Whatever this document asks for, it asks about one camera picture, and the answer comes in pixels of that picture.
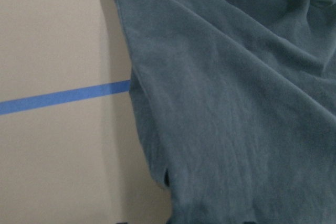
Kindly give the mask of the black graphic t-shirt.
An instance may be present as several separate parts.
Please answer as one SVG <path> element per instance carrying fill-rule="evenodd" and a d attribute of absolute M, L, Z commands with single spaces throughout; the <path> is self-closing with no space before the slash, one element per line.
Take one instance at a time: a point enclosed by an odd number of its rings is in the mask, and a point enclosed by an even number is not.
<path fill-rule="evenodd" d="M 335 223 L 335 0 L 115 0 L 169 223 Z"/>

